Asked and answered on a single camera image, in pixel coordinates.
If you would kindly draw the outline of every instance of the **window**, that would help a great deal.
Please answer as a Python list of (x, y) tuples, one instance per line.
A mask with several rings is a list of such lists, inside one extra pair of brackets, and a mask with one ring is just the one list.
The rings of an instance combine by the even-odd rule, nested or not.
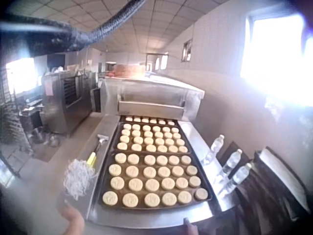
[(184, 43), (184, 47), (182, 49), (182, 57), (181, 57), (181, 61), (182, 62), (190, 61), (190, 57), (191, 57), (191, 43), (192, 43), (192, 40), (189, 40), (188, 42)]
[(275, 98), (313, 106), (312, 38), (303, 42), (303, 28), (300, 15), (247, 21), (241, 77)]

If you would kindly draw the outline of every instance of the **ceiling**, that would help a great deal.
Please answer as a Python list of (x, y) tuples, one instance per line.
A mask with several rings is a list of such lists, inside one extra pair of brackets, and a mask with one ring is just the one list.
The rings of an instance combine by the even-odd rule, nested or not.
[[(158, 52), (204, 14), (227, 0), (146, 0), (113, 34), (92, 47), (109, 52)], [(9, 12), (62, 21), (92, 31), (127, 0), (18, 0)]]

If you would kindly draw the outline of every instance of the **round cookie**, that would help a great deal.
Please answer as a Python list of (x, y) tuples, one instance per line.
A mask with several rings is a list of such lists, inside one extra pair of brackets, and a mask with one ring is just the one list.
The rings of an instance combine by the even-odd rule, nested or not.
[(178, 201), (182, 204), (188, 204), (191, 202), (192, 200), (192, 196), (189, 192), (187, 191), (182, 191), (178, 194), (178, 197), (177, 197)]
[(145, 196), (145, 204), (147, 207), (157, 207), (160, 204), (160, 198), (155, 193), (148, 193)]
[(160, 184), (157, 180), (155, 179), (150, 179), (147, 180), (146, 184), (145, 184), (145, 188), (147, 191), (149, 192), (155, 192), (158, 190), (158, 188), (160, 187)]
[(135, 207), (138, 204), (138, 197), (133, 193), (127, 193), (122, 201), (125, 207)]
[(115, 156), (115, 161), (120, 164), (125, 163), (126, 159), (127, 157), (126, 157), (126, 154), (124, 153), (118, 153)]
[(190, 165), (190, 166), (187, 167), (186, 172), (187, 172), (188, 175), (193, 176), (193, 175), (197, 174), (198, 169), (195, 166)]
[(188, 187), (188, 180), (185, 178), (178, 178), (175, 183), (176, 187), (179, 189), (184, 189)]
[(129, 167), (126, 168), (126, 175), (131, 177), (131, 178), (135, 178), (138, 176), (139, 170), (136, 166), (131, 165)]
[(128, 187), (131, 191), (139, 192), (142, 189), (143, 183), (140, 179), (131, 179), (128, 182)]
[(124, 184), (124, 180), (119, 176), (113, 177), (110, 181), (111, 187), (115, 190), (122, 189), (124, 187)]
[(171, 190), (175, 187), (175, 181), (171, 178), (165, 178), (162, 180), (161, 186), (165, 190)]
[(139, 162), (139, 156), (137, 154), (131, 154), (128, 156), (127, 161), (129, 164), (135, 165)]
[(168, 207), (173, 206), (173, 205), (175, 205), (176, 202), (177, 202), (177, 198), (176, 198), (175, 194), (173, 194), (171, 192), (167, 192), (162, 197), (162, 203), (165, 206), (168, 206)]
[(156, 171), (153, 167), (151, 167), (151, 166), (146, 167), (146, 168), (144, 168), (144, 170), (143, 170), (143, 175), (144, 175), (146, 178), (148, 178), (148, 179), (154, 178), (154, 177), (156, 176), (156, 174), (157, 174), (157, 171)]
[(158, 169), (157, 174), (159, 177), (166, 178), (170, 176), (171, 171), (169, 168), (162, 166)]
[(118, 201), (117, 194), (115, 192), (108, 191), (108, 192), (103, 194), (102, 201), (106, 205), (114, 206)]
[(184, 169), (181, 166), (176, 165), (172, 168), (172, 174), (176, 177), (180, 177), (184, 174)]
[(109, 166), (109, 173), (112, 176), (118, 176), (122, 173), (122, 168), (118, 164), (112, 164)]
[(145, 156), (144, 162), (147, 165), (154, 165), (156, 163), (156, 158), (152, 155), (147, 155)]
[(160, 155), (156, 158), (156, 163), (158, 165), (166, 165), (167, 164), (167, 158), (163, 155)]

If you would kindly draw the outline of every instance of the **dough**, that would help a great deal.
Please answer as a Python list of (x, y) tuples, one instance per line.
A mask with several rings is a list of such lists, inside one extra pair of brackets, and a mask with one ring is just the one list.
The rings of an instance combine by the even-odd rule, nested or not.
[(119, 176), (113, 177), (110, 181), (110, 185), (113, 189), (120, 190), (124, 187), (124, 180)]
[(124, 129), (126, 129), (126, 130), (131, 130), (132, 125), (130, 125), (130, 124), (124, 124), (123, 127), (124, 127)]
[(122, 173), (122, 168), (118, 164), (112, 164), (109, 166), (109, 173), (112, 176), (118, 176)]
[(185, 178), (178, 178), (175, 183), (176, 187), (179, 189), (184, 189), (188, 187), (188, 180)]
[(127, 149), (127, 144), (125, 143), (118, 143), (117, 148), (121, 150), (126, 150)]
[(156, 163), (158, 165), (166, 165), (167, 164), (167, 158), (163, 155), (160, 155), (156, 158)]
[(177, 199), (182, 204), (188, 204), (189, 202), (191, 202), (192, 196), (189, 192), (182, 191), (178, 194)]
[(125, 163), (125, 161), (126, 161), (126, 154), (124, 154), (124, 153), (116, 154), (115, 161), (117, 163), (120, 163), (120, 164)]
[(139, 192), (142, 189), (143, 183), (140, 179), (131, 179), (128, 182), (128, 187), (131, 191)]
[(184, 165), (189, 165), (191, 163), (191, 158), (184, 155), (181, 157), (181, 163), (183, 163)]
[(145, 204), (148, 207), (157, 207), (160, 204), (160, 198), (155, 193), (148, 193), (145, 196)]
[(177, 165), (179, 163), (179, 158), (177, 156), (170, 156), (168, 159), (169, 164)]
[(147, 180), (146, 185), (145, 185), (146, 190), (149, 192), (155, 192), (158, 190), (159, 187), (160, 187), (160, 184), (155, 179)]
[(102, 201), (104, 202), (104, 204), (114, 206), (118, 201), (117, 194), (115, 192), (108, 191), (105, 194), (103, 194)]
[(178, 152), (178, 148), (174, 145), (171, 145), (168, 147), (168, 151), (171, 153), (177, 153)]
[(125, 207), (135, 207), (138, 204), (138, 197), (133, 193), (127, 193), (123, 197)]
[(131, 177), (131, 178), (135, 178), (138, 176), (139, 170), (136, 166), (131, 165), (129, 167), (126, 168), (126, 175)]
[(199, 187), (201, 179), (198, 176), (191, 176), (189, 179), (189, 185), (193, 188)]
[(148, 145), (148, 146), (146, 147), (146, 150), (147, 150), (148, 152), (156, 152), (157, 147), (155, 147), (154, 145), (150, 144), (150, 145)]
[(198, 200), (205, 200), (207, 197), (208, 197), (208, 193), (205, 189), (203, 188), (199, 188), (197, 189), (196, 193), (195, 193), (195, 197), (198, 199)]
[(121, 136), (119, 140), (123, 143), (128, 143), (129, 142), (129, 137), (128, 136)]
[(167, 146), (174, 145), (174, 140), (172, 140), (172, 139), (166, 139), (166, 140), (165, 140), (165, 144), (166, 144)]
[(165, 206), (168, 206), (168, 207), (173, 206), (173, 205), (175, 205), (176, 202), (177, 202), (177, 198), (176, 198), (175, 194), (173, 194), (171, 192), (167, 192), (162, 197), (162, 203)]
[(161, 186), (165, 190), (171, 190), (175, 187), (175, 181), (171, 178), (165, 178), (162, 180)]
[(172, 174), (176, 177), (182, 176), (184, 173), (184, 169), (181, 166), (175, 166), (172, 168)]
[(159, 175), (159, 177), (166, 178), (170, 176), (171, 171), (169, 168), (162, 166), (158, 169), (157, 174)]
[(145, 164), (154, 165), (156, 163), (156, 158), (152, 155), (147, 155), (144, 159)]
[(129, 164), (135, 165), (139, 162), (139, 156), (137, 154), (131, 154), (128, 156), (127, 161)]
[(141, 151), (141, 145), (140, 144), (137, 144), (137, 143), (134, 143), (132, 145), (132, 150), (133, 151)]
[(137, 136), (134, 138), (134, 143), (142, 144), (143, 143), (143, 138), (140, 136)]
[(144, 175), (146, 178), (148, 178), (148, 179), (154, 178), (154, 177), (156, 176), (156, 174), (157, 174), (157, 171), (156, 171), (153, 167), (151, 167), (151, 166), (146, 167), (146, 168), (144, 168), (144, 170), (143, 170), (143, 175)]
[(144, 125), (144, 126), (142, 127), (142, 130), (143, 130), (143, 131), (150, 131), (150, 130), (151, 130), (151, 127), (148, 126), (148, 125)]
[(195, 166), (190, 165), (190, 166), (187, 167), (187, 171), (186, 172), (187, 172), (188, 175), (193, 176), (193, 175), (197, 174), (198, 169)]

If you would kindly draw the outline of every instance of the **plastic bottle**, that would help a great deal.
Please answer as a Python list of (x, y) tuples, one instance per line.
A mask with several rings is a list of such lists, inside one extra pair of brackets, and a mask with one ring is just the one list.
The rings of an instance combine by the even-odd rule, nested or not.
[(227, 160), (226, 164), (223, 166), (223, 168), (221, 169), (219, 174), (215, 177), (214, 182), (213, 182), (214, 184), (222, 181), (223, 179), (225, 179), (231, 173), (231, 171), (235, 168), (235, 166), (240, 161), (242, 153), (243, 152), (242, 152), (241, 149), (237, 149), (236, 152), (233, 152), (230, 155), (230, 157)]
[(233, 190), (235, 190), (235, 188), (241, 184), (249, 175), (251, 168), (252, 165), (250, 163), (247, 163), (246, 165), (239, 168), (230, 181), (221, 189), (221, 191), (218, 193), (218, 196), (224, 197), (225, 195), (230, 194)]

